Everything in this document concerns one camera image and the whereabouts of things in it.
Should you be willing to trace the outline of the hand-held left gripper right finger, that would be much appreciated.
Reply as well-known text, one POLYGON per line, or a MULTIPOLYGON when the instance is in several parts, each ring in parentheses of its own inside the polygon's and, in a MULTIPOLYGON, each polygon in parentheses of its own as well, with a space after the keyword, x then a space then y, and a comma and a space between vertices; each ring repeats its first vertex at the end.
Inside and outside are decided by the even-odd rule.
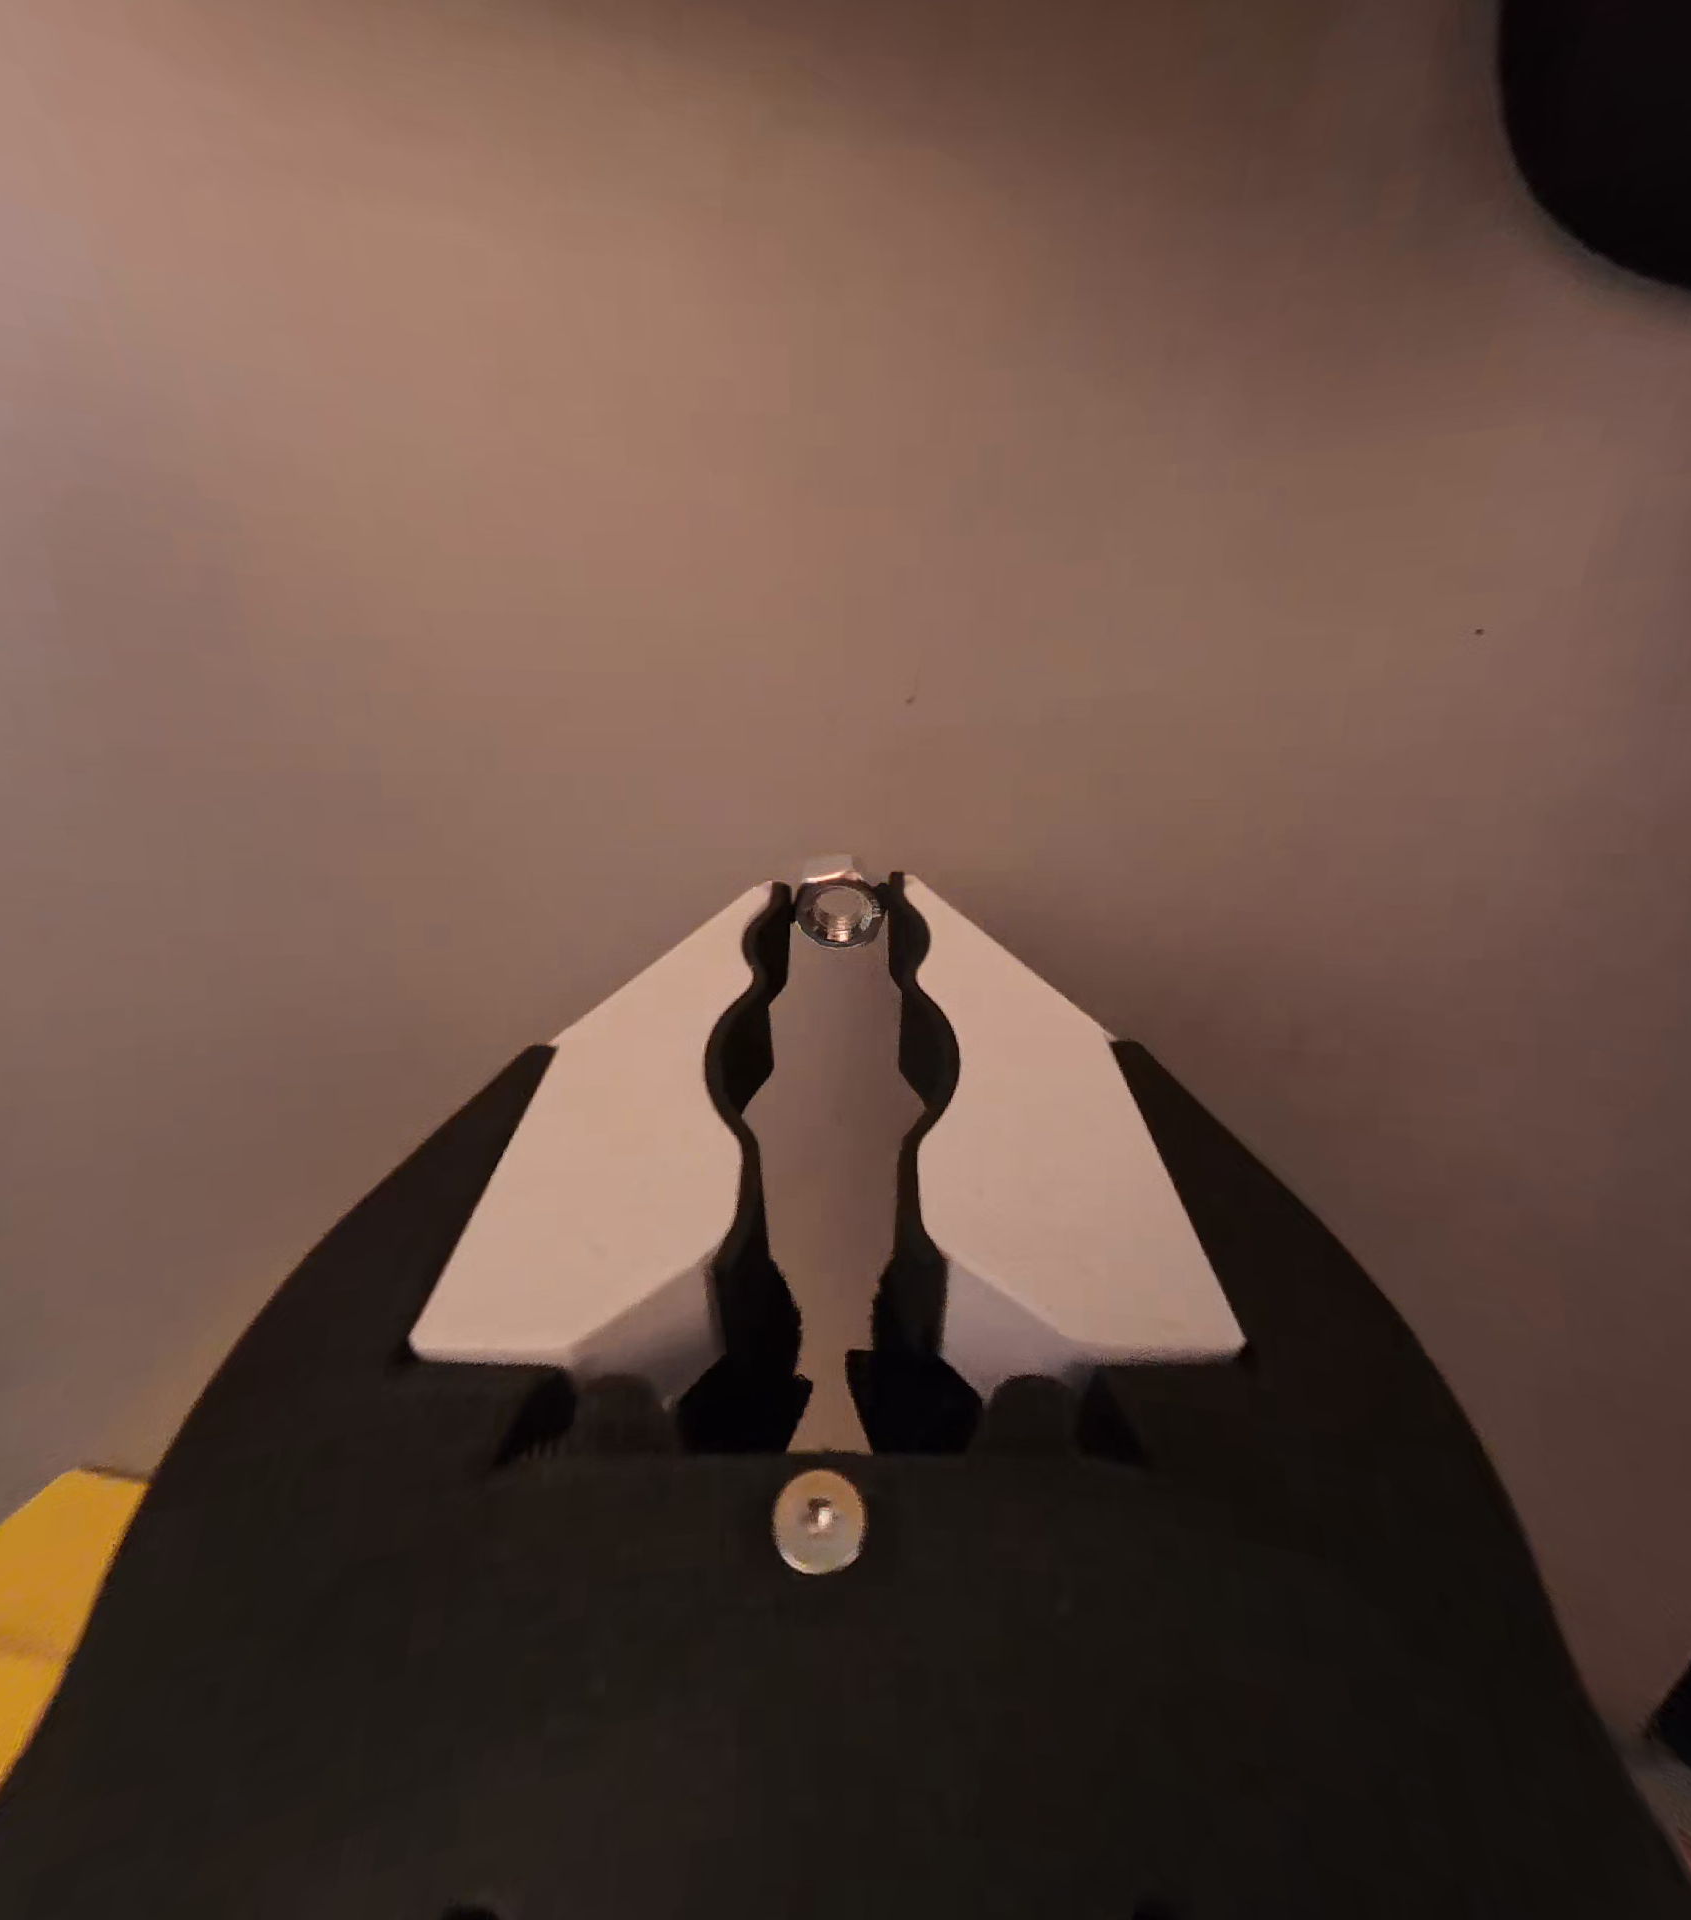
POLYGON ((890 876, 898 1071, 890 1253, 849 1390, 873 1452, 964 1452, 1009 1380, 1225 1367, 1237 1306, 1117 1038, 918 876, 890 876))

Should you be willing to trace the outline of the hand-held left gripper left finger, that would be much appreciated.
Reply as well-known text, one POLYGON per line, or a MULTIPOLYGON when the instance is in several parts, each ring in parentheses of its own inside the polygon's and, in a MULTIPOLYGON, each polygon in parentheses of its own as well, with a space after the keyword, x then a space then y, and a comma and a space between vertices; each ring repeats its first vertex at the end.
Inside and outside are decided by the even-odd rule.
POLYGON ((788 886, 759 881, 552 1042, 415 1356, 629 1377, 689 1452, 788 1447, 804 1326, 747 1125, 788 936, 788 886))

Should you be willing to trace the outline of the steel hex bolt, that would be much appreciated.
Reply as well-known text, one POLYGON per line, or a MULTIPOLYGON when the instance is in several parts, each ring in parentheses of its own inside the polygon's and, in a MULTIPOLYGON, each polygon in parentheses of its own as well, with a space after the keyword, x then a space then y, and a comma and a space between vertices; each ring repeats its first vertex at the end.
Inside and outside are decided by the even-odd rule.
POLYGON ((794 886, 794 919, 815 944, 866 944, 883 927, 883 889, 844 851, 808 853, 794 886))

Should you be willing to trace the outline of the black textured pad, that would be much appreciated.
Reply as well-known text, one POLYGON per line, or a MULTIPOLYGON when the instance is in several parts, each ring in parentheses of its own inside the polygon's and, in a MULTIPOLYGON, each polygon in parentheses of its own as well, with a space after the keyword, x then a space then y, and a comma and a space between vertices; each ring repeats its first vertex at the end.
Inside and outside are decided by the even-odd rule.
POLYGON ((1530 196, 1691 292, 1691 5, 1501 5, 1496 98, 1530 196))

